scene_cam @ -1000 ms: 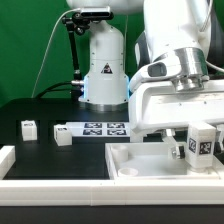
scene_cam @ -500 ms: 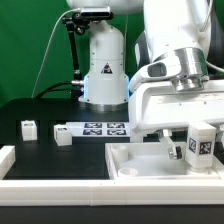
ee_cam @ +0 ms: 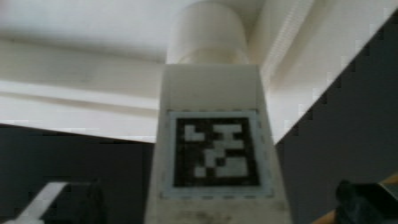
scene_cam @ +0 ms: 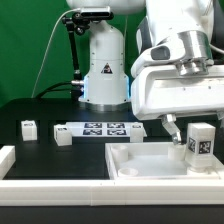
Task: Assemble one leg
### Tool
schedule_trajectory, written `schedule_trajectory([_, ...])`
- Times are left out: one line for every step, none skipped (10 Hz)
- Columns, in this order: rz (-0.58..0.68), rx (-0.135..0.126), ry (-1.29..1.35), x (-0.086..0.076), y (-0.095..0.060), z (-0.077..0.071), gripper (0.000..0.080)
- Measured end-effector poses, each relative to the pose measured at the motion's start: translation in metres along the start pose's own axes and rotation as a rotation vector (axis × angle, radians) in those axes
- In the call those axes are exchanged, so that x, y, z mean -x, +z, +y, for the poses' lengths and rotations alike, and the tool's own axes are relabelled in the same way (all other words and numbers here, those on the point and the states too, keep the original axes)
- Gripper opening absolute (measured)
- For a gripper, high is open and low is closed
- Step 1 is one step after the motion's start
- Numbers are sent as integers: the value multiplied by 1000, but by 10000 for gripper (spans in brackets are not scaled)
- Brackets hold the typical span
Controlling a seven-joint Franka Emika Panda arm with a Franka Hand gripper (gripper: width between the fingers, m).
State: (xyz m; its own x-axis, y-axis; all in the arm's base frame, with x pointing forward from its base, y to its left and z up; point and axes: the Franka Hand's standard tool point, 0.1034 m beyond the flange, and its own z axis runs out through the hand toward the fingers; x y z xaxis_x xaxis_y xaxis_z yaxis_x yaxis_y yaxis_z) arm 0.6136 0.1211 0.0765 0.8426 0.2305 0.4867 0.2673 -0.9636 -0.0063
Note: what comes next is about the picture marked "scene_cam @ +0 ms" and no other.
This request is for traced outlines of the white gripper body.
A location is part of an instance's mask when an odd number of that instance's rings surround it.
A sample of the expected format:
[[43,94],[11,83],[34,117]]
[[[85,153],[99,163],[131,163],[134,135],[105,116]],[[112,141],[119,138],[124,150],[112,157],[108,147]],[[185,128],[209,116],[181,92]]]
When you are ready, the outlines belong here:
[[154,60],[157,47],[145,50],[131,73],[131,104],[139,120],[215,114],[224,111],[224,65],[208,68],[208,75],[181,77],[174,65],[184,50],[171,50],[170,60]]

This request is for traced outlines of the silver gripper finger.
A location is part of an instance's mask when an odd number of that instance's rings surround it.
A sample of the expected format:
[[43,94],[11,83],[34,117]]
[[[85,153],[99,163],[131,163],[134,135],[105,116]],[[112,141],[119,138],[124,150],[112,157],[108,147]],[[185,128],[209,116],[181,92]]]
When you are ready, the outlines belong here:
[[175,124],[176,116],[174,114],[166,114],[162,117],[161,122],[165,130],[172,137],[173,144],[181,145],[182,144],[181,132],[177,127],[177,125]]
[[224,111],[220,111],[217,113],[218,120],[221,121],[220,127],[224,127]]

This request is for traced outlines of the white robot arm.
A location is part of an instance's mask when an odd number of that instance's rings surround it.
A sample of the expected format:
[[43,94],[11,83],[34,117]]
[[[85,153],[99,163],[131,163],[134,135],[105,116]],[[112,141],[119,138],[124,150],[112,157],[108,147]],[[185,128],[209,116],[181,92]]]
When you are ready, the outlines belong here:
[[[80,101],[97,110],[130,100],[135,117],[160,119],[181,142],[178,117],[215,114],[224,124],[224,65],[216,65],[211,44],[214,0],[66,0],[75,32],[91,32],[90,70]],[[107,21],[141,10],[146,16],[136,39],[139,56],[124,74],[123,36]]]

